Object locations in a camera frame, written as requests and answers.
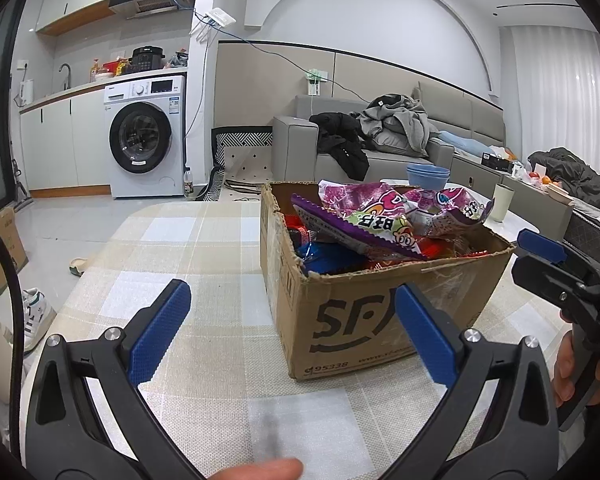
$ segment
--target slipper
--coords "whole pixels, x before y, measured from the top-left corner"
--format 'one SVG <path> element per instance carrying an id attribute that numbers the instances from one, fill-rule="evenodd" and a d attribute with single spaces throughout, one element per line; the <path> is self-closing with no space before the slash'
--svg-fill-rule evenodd
<path id="1" fill-rule="evenodd" d="M 69 272 L 80 278 L 87 267 L 89 267 L 89 261 L 86 258 L 74 258 L 69 264 Z"/>

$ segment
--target range hood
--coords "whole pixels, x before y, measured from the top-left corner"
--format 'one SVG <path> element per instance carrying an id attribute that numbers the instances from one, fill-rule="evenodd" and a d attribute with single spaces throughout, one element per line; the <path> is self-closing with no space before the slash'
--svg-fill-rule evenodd
<path id="1" fill-rule="evenodd" d="M 182 7 L 193 7 L 194 0 L 109 0 L 109 9 L 126 19 L 142 18 Z"/>

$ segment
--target stacked blue bowls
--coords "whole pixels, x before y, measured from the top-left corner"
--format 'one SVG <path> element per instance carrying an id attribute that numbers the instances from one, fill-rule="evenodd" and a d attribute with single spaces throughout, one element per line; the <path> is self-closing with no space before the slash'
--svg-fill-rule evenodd
<path id="1" fill-rule="evenodd" d="M 449 174 L 450 171 L 447 168 L 440 168 L 431 164 L 407 164 L 407 177 L 410 186 L 419 186 L 422 189 L 433 191 L 445 189 Z"/>

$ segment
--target sf logo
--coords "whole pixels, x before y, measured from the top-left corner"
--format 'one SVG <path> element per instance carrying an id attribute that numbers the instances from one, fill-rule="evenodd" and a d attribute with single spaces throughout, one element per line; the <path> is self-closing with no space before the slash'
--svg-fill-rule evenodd
<path id="1" fill-rule="evenodd" d="M 358 338 L 352 339 L 351 341 L 329 345 L 327 341 L 312 344 L 309 348 L 309 352 L 337 352 L 352 348 L 353 346 L 360 345 L 367 341 L 370 341 L 373 336 L 378 335 L 382 332 L 385 326 L 391 321 L 391 318 L 395 313 L 395 289 L 390 289 L 389 305 L 386 307 L 384 314 L 382 314 L 382 304 L 384 303 L 384 296 L 365 296 L 355 300 L 351 305 L 351 310 L 348 316 L 337 316 L 339 313 L 346 313 L 347 302 L 342 300 L 329 300 L 318 307 L 318 315 L 316 321 L 326 323 L 329 327 L 327 330 L 322 332 L 314 332 L 314 340 L 330 338 L 335 335 L 351 336 L 356 330 L 356 326 L 360 318 L 372 319 L 373 317 L 381 317 L 378 323 L 365 335 L 361 335 Z"/>

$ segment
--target backsplash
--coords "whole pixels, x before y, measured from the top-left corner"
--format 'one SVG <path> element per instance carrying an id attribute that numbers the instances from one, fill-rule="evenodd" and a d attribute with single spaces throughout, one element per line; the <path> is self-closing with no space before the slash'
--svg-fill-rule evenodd
<path id="1" fill-rule="evenodd" d="M 109 16 L 59 36 L 54 56 L 52 92 L 64 88 L 66 69 L 58 72 L 62 63 L 71 66 L 71 86 L 76 87 L 89 82 L 94 59 L 97 58 L 102 65 L 103 62 L 112 61 L 112 52 L 124 50 L 125 57 L 131 57 L 133 50 L 140 46 L 159 46 L 165 55 L 165 62 L 181 48 L 188 51 L 191 20 L 192 12 L 188 10 L 131 20 Z"/>

